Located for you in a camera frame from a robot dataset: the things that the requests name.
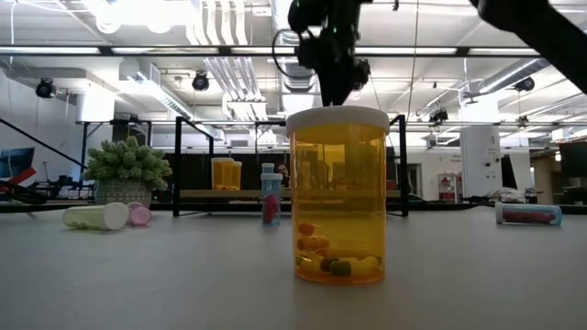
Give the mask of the black aluminium table frame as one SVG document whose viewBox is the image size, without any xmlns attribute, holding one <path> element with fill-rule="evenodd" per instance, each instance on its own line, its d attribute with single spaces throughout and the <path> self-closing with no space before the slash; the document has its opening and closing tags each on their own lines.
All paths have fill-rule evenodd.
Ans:
<svg viewBox="0 0 587 330">
<path fill-rule="evenodd" d="M 93 206 L 92 203 L 45 203 L 45 204 L 23 204 L 23 203 L 0 203 L 0 214 L 8 213 L 33 213 L 44 211 L 63 210 L 76 206 Z M 311 211 L 348 211 L 349 207 L 334 203 L 310 203 Z M 462 211 L 475 207 L 493 207 L 492 203 L 410 203 L 408 211 Z M 561 205 L 560 209 L 565 215 L 587 215 L 587 206 Z M 260 212 L 260 203 L 180 203 L 175 207 L 172 203 L 153 203 L 151 211 L 194 211 L 205 213 L 244 213 Z"/>
</svg>

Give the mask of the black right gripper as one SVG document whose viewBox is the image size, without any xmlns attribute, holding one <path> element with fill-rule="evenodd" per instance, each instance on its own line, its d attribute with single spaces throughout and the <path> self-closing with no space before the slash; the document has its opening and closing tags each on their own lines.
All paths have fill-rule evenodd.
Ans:
<svg viewBox="0 0 587 330">
<path fill-rule="evenodd" d="M 289 7 L 290 30 L 299 37 L 298 63 L 320 70 L 322 106 L 343 105 L 353 87 L 355 45 L 360 38 L 360 9 L 368 0 L 293 0 Z M 339 73 L 336 69 L 344 68 Z"/>
</svg>

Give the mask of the white rack with red items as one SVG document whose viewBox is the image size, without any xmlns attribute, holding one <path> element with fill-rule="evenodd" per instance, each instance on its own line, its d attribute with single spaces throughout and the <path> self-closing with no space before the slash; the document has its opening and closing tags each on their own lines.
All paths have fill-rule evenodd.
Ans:
<svg viewBox="0 0 587 330">
<path fill-rule="evenodd" d="M 463 196 L 460 172 L 446 172 L 437 176 L 438 199 L 445 203 L 459 204 Z"/>
</svg>

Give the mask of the white square pillar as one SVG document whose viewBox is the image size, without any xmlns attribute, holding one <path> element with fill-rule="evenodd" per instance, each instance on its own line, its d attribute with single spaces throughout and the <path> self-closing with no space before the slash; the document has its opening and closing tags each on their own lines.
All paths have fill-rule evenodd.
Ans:
<svg viewBox="0 0 587 330">
<path fill-rule="evenodd" d="M 466 126 L 460 131 L 463 196 L 483 196 L 502 188 L 497 126 Z"/>
</svg>

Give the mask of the black beam with light strips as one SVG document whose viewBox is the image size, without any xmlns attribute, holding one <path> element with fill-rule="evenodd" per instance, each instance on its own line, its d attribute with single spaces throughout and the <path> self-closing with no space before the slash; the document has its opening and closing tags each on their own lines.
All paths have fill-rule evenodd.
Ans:
<svg viewBox="0 0 587 330">
<path fill-rule="evenodd" d="M 295 47 L 285 46 L 49 46 L 0 45 L 0 56 L 103 56 L 103 57 L 270 57 L 295 56 Z M 530 58 L 539 54 L 530 48 L 513 47 L 357 47 L 360 58 Z"/>
</svg>

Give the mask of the blue monitor screen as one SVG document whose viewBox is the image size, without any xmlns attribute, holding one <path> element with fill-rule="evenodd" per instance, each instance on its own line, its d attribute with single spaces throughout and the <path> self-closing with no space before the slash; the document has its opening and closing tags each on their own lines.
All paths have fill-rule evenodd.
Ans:
<svg viewBox="0 0 587 330">
<path fill-rule="evenodd" d="M 11 179 L 31 168 L 34 148 L 0 150 L 0 179 Z"/>
</svg>

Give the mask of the black metal rack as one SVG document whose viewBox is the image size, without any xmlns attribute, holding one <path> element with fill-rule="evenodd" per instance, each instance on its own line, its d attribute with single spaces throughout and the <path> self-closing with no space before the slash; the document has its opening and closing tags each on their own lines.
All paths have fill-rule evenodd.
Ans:
<svg viewBox="0 0 587 330">
<path fill-rule="evenodd" d="M 145 145 L 149 147 L 152 146 L 153 122 L 150 120 L 140 120 L 132 117 L 129 119 L 111 119 L 108 121 L 76 121 L 76 124 L 83 127 L 80 174 L 83 174 L 86 169 L 85 163 L 88 149 L 88 138 L 101 127 L 125 127 L 128 135 L 130 135 L 130 131 L 134 129 L 139 132 L 140 135 L 144 136 Z"/>
</svg>

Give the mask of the white cloth bundle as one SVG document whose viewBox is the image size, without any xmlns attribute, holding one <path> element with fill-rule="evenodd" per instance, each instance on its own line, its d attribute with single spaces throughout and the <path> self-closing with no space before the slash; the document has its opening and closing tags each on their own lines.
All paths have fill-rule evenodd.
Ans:
<svg viewBox="0 0 587 330">
<path fill-rule="evenodd" d="M 487 193 L 490 201 L 500 203 L 523 203 L 525 201 L 524 195 L 512 188 L 501 188 Z"/>
</svg>

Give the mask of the blue capped vial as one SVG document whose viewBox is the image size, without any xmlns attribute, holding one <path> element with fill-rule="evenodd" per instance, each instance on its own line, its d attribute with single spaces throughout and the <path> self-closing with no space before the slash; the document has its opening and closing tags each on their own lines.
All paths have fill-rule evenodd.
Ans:
<svg viewBox="0 0 587 330">
<path fill-rule="evenodd" d="M 277 226 L 281 222 L 282 175 L 278 173 L 262 173 L 261 203 L 262 224 Z"/>
</svg>

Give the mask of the green succulent plant in pot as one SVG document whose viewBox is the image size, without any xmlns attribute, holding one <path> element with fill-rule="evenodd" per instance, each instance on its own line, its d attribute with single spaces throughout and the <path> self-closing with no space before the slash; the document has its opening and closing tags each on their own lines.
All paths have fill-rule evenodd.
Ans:
<svg viewBox="0 0 587 330">
<path fill-rule="evenodd" d="M 97 204 L 140 203 L 149 208 L 152 194 L 168 188 L 170 162 L 161 150 L 140 145 L 135 137 L 104 140 L 99 148 L 88 150 L 88 157 L 83 179 L 95 183 Z"/>
</svg>

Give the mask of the clear bottle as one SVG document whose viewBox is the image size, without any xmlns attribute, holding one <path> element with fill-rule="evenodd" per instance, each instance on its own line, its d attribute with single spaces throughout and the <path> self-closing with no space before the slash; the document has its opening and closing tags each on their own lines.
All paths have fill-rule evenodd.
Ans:
<svg viewBox="0 0 587 330">
<path fill-rule="evenodd" d="M 125 204 L 108 203 L 66 209 L 62 222 L 72 229 L 116 231 L 126 224 L 128 216 Z"/>
</svg>

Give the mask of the black room divider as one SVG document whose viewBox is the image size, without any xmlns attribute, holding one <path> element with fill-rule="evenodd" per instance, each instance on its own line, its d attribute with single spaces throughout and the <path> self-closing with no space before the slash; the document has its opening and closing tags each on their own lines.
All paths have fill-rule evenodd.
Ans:
<svg viewBox="0 0 587 330">
<path fill-rule="evenodd" d="M 290 178 L 292 169 L 290 168 L 291 156 L 289 153 L 260 153 L 255 154 L 220 154 L 220 158 L 232 158 L 234 161 L 242 163 L 241 170 L 241 191 L 259 190 L 260 174 L 262 163 L 273 163 L 275 166 L 279 163 L 285 163 L 288 167 Z M 212 178 L 208 154 L 183 153 L 182 156 L 182 190 L 211 190 Z M 327 165 L 324 161 L 318 160 L 316 156 L 310 159 L 311 168 L 316 167 L 316 174 L 306 174 L 310 177 L 309 183 L 312 189 L 329 189 L 335 191 L 350 190 L 351 186 L 345 180 L 345 172 L 341 166 Z"/>
</svg>

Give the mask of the person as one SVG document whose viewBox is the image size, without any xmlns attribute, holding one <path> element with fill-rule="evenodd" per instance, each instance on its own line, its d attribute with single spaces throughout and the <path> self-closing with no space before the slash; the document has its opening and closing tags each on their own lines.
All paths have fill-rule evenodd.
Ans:
<svg viewBox="0 0 587 330">
<path fill-rule="evenodd" d="M 285 189 L 288 190 L 290 188 L 290 173 L 288 170 L 288 167 L 285 163 L 279 163 L 275 166 L 274 168 L 274 172 L 277 174 L 281 174 L 282 175 L 282 183 L 281 186 Z"/>
</svg>

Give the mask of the dark monitor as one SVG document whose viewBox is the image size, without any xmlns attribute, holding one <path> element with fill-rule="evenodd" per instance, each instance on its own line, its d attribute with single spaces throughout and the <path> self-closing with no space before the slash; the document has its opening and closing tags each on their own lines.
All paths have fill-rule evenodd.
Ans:
<svg viewBox="0 0 587 330">
<path fill-rule="evenodd" d="M 572 178 L 587 177 L 587 142 L 559 144 L 561 171 Z"/>
</svg>

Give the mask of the pink medicine bottle white cap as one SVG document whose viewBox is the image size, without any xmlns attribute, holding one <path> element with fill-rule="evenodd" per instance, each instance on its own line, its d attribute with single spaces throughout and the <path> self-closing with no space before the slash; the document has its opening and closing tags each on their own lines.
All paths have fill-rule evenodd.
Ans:
<svg viewBox="0 0 587 330">
<path fill-rule="evenodd" d="M 127 204 L 129 210 L 127 224 L 130 226 L 147 226 L 151 219 L 152 214 L 148 207 L 140 202 L 131 202 Z"/>
</svg>

